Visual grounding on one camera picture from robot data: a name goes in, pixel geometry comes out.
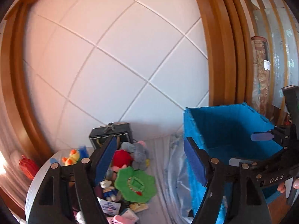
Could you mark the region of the person's right hand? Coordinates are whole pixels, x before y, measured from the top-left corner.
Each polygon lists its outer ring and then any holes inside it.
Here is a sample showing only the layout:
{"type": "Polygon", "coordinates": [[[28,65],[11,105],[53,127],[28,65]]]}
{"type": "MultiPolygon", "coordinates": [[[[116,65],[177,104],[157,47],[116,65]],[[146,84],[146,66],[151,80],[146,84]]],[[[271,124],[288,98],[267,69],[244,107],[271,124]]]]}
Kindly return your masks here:
{"type": "MultiPolygon", "coordinates": [[[[296,179],[295,182],[293,183],[293,188],[294,189],[299,189],[299,179],[296,179]]],[[[280,183],[277,191],[280,193],[284,193],[286,191],[285,183],[280,183]]]]}

